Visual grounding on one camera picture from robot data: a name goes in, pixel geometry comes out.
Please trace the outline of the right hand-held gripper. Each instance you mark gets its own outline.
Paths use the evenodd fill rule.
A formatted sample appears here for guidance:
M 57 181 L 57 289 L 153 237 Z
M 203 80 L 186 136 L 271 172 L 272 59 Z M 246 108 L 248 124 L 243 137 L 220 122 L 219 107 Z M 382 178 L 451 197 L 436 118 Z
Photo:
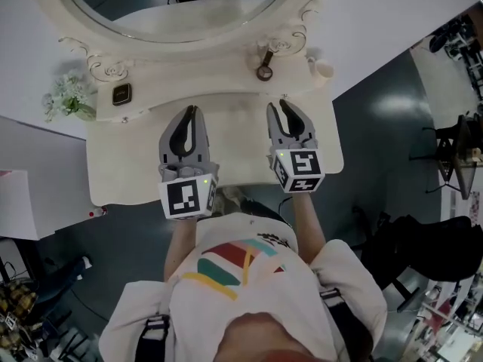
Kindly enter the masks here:
M 277 108 L 269 103 L 266 119 L 271 146 L 269 164 L 279 185 L 286 194 L 312 193 L 325 178 L 325 168 L 318 142 L 312 137 L 315 128 L 310 118 L 292 102 L 280 99 L 279 105 L 286 117 L 288 130 L 284 130 Z M 290 137 L 301 143 L 285 143 Z

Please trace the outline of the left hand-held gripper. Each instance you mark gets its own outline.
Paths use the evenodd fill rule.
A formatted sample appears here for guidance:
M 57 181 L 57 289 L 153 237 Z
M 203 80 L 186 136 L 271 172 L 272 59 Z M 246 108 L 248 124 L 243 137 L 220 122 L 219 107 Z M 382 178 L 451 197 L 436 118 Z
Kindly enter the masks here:
M 202 111 L 187 106 L 168 124 L 159 140 L 159 197 L 166 219 L 209 217 L 213 213 L 219 164 L 201 167 L 173 164 L 209 160 L 208 133 Z

